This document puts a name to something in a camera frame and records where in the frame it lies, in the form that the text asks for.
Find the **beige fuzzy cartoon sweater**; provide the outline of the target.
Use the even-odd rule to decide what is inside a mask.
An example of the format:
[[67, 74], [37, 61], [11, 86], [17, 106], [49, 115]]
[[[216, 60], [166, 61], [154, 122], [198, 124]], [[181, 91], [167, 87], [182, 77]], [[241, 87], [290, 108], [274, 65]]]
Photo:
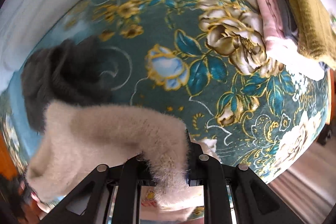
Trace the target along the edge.
[[156, 182], [148, 219], [185, 221], [203, 193], [186, 182], [189, 144], [178, 118], [135, 106], [80, 107], [60, 101], [45, 110], [45, 134], [26, 179], [41, 201], [68, 194], [96, 166], [118, 166], [142, 155]]

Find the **orange wooden headboard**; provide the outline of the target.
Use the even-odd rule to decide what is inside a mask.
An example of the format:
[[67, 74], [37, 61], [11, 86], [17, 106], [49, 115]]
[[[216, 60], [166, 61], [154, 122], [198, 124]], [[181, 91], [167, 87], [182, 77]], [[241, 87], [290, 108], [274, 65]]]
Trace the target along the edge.
[[18, 170], [11, 160], [11, 156], [7, 150], [7, 146], [2, 135], [0, 136], [0, 172], [8, 179], [11, 179], [18, 174]]

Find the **dark grey folded garment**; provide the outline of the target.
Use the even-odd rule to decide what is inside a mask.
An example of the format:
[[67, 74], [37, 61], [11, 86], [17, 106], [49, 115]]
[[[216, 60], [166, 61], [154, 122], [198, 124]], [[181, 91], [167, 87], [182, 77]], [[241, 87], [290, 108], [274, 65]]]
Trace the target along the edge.
[[112, 92], [104, 87], [97, 71], [98, 53], [98, 38], [90, 36], [78, 44], [66, 39], [27, 59], [21, 84], [27, 120], [34, 131], [44, 132], [44, 111], [53, 100], [79, 106], [111, 101]]

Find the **pink folded garment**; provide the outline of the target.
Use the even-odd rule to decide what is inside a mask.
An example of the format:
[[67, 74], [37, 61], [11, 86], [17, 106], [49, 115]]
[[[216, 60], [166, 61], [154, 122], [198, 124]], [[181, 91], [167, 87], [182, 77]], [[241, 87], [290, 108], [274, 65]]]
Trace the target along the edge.
[[267, 56], [284, 64], [295, 73], [319, 81], [325, 76], [325, 68], [313, 59], [298, 53], [298, 43], [286, 39], [282, 32], [282, 20], [276, 0], [257, 0], [262, 17], [262, 26]]

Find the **teal floral bed blanket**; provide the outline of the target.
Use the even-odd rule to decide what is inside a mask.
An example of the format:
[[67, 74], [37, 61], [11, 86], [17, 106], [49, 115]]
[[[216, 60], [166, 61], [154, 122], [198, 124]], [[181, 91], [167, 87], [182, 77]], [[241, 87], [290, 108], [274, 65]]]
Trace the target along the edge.
[[[325, 76], [315, 81], [268, 57], [259, 6], [248, 10], [230, 2], [201, 11], [196, 19], [194, 34], [177, 28], [170, 43], [148, 45], [142, 56], [91, 35], [98, 38], [100, 81], [112, 92], [110, 102], [91, 106], [143, 107], [178, 118], [186, 125], [188, 144], [199, 144], [221, 164], [247, 165], [268, 185], [320, 133], [329, 103], [326, 73], [331, 68], [318, 61]], [[26, 61], [41, 49], [34, 49]], [[17, 85], [1, 91], [1, 131], [27, 191], [46, 205], [48, 214], [67, 194], [41, 201], [26, 179], [45, 134], [34, 131], [27, 120], [21, 84], [26, 61]], [[148, 219], [147, 207], [156, 205], [152, 175], [151, 180], [152, 186], [141, 187], [140, 223], [189, 223], [197, 218], [203, 222], [204, 204], [185, 221]]]

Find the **olive yellow knitted garment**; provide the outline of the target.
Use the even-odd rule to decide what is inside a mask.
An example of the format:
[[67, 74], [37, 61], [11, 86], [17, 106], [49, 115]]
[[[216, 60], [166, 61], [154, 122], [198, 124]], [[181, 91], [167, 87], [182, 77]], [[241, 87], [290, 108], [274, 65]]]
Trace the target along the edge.
[[298, 52], [335, 69], [335, 33], [320, 0], [288, 0], [298, 26]]

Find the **grey folded garment in stack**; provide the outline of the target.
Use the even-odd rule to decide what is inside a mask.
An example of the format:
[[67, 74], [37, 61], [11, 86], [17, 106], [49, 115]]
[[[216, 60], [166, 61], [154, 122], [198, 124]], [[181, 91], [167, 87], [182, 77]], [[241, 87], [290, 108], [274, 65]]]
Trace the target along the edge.
[[286, 39], [291, 39], [295, 45], [298, 43], [298, 27], [291, 11], [288, 0], [276, 0], [282, 20], [282, 32]]

